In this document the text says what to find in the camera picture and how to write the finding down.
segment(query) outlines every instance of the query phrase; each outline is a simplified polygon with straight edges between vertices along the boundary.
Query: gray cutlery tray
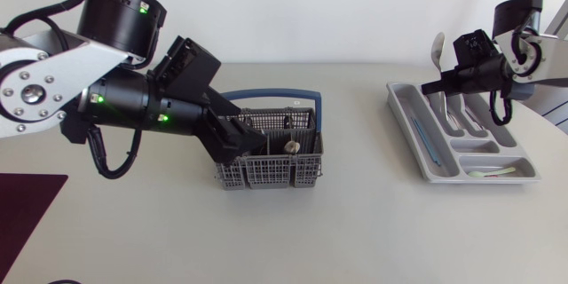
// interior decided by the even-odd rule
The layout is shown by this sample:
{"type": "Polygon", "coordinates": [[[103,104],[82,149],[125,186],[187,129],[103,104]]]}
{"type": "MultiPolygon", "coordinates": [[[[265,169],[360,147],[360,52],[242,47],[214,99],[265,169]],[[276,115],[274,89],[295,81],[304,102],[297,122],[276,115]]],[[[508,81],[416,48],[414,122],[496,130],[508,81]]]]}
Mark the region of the gray cutlery tray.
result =
{"type": "Polygon", "coordinates": [[[487,102],[479,94],[447,97],[448,111],[461,125],[456,130],[437,114],[422,95],[420,85],[388,83],[389,105],[410,145],[424,178],[431,183],[523,184],[540,181],[525,150],[506,126],[497,126],[487,102]],[[430,158],[411,117],[417,119],[441,165],[430,158]],[[471,171],[517,170],[498,177],[471,177],[471,171]]]}

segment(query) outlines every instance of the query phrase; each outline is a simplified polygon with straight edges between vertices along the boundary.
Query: blue basket handle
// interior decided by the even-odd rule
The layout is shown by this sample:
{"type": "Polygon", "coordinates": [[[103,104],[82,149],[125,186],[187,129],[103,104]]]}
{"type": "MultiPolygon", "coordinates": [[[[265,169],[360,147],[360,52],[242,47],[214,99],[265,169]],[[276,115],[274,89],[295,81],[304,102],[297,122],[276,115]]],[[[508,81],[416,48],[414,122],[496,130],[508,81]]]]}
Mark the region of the blue basket handle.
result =
{"type": "Polygon", "coordinates": [[[298,89],[250,89],[221,93],[225,99],[248,99],[248,98],[297,98],[312,99],[316,104],[316,131],[321,132],[321,94],[316,91],[298,89]]]}

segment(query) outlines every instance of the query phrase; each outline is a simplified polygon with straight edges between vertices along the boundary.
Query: tabletop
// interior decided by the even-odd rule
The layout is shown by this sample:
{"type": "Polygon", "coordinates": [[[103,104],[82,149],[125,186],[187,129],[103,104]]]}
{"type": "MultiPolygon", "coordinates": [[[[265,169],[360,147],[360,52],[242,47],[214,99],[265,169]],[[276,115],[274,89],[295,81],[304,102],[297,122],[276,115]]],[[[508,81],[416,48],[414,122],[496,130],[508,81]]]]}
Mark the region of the tabletop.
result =
{"type": "MultiPolygon", "coordinates": [[[[223,65],[217,91],[321,92],[323,176],[308,189],[224,191],[195,137],[145,132],[118,180],[59,128],[3,139],[2,172],[69,175],[5,283],[567,282],[568,137],[515,103],[509,128],[539,183],[429,184],[386,83],[437,76],[386,64],[223,65]]],[[[131,130],[103,132],[113,168],[131,130]]]]}

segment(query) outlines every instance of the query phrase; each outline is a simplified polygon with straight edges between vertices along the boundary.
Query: spoon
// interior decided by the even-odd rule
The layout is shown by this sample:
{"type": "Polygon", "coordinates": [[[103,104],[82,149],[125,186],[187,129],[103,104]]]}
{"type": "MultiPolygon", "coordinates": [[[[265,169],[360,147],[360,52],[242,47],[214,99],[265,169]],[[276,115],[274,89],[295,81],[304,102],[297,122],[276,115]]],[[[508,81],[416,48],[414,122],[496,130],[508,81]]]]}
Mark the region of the spoon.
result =
{"type": "MultiPolygon", "coordinates": [[[[432,58],[432,62],[434,66],[438,69],[440,74],[442,74],[442,67],[440,66],[440,57],[442,57],[442,51],[444,50],[444,41],[446,36],[443,32],[440,32],[434,38],[434,42],[432,43],[432,48],[430,49],[430,57],[432,58]]],[[[444,116],[446,122],[448,121],[447,118],[447,105],[446,105],[446,94],[443,91],[431,93],[431,95],[438,95],[439,100],[439,110],[438,112],[444,116]]]]}
{"type": "Polygon", "coordinates": [[[470,177],[474,177],[474,178],[485,178],[485,177],[489,177],[489,176],[498,176],[500,174],[507,174],[507,173],[511,173],[511,172],[515,172],[517,169],[515,169],[515,167],[508,167],[506,169],[503,170],[496,170],[496,171],[491,171],[491,172],[479,172],[479,171],[471,171],[470,173],[468,173],[468,175],[470,177]]]}

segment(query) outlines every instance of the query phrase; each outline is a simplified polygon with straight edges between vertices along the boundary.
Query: dark red mat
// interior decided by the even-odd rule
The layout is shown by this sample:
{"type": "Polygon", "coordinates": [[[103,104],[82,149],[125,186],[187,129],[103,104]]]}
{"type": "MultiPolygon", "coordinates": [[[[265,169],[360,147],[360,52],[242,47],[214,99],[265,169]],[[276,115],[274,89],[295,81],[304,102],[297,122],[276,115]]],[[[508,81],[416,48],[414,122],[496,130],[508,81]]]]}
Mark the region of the dark red mat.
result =
{"type": "Polygon", "coordinates": [[[63,175],[0,174],[0,282],[66,181],[63,175]]]}

